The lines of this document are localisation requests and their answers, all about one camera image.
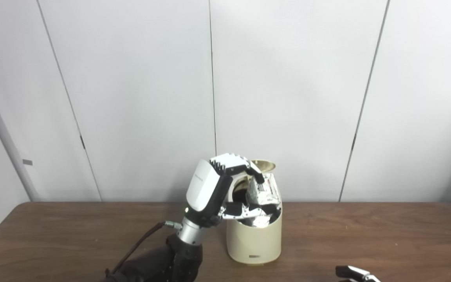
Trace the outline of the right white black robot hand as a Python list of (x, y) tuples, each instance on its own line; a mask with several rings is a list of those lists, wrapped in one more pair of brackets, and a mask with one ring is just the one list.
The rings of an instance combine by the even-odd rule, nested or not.
[(336, 266), (336, 276), (341, 278), (341, 282), (380, 282), (378, 277), (370, 271), (354, 266)]

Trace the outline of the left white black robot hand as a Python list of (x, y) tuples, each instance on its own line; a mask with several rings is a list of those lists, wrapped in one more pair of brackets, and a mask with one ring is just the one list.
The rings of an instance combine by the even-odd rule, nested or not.
[(201, 228), (217, 226), (220, 210), (232, 184), (233, 176), (246, 173), (259, 184), (265, 182), (261, 170), (252, 161), (235, 154), (201, 159), (191, 179), (185, 218)]

